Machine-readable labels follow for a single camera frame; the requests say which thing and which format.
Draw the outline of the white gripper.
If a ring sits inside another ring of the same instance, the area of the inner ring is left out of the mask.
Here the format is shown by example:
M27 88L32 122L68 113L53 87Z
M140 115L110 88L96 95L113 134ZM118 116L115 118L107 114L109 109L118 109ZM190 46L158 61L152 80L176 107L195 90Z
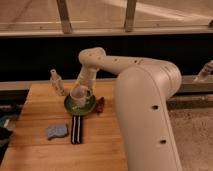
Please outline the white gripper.
M93 94L93 86L96 80L96 75L97 75L98 70L95 68L90 68L90 67L85 67L83 66L80 70L80 73L77 78L77 84L73 87L71 94L78 92L79 86L85 86L88 87L86 92L87 92L87 99L92 98Z

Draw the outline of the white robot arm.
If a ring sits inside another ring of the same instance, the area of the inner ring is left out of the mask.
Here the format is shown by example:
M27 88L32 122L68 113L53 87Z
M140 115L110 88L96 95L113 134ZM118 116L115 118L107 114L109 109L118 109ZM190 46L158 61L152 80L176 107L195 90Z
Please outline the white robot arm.
M182 171L166 101L181 86L178 67L164 60L109 56L101 47L82 50L78 82L94 85L99 69L117 76L115 111L128 171Z

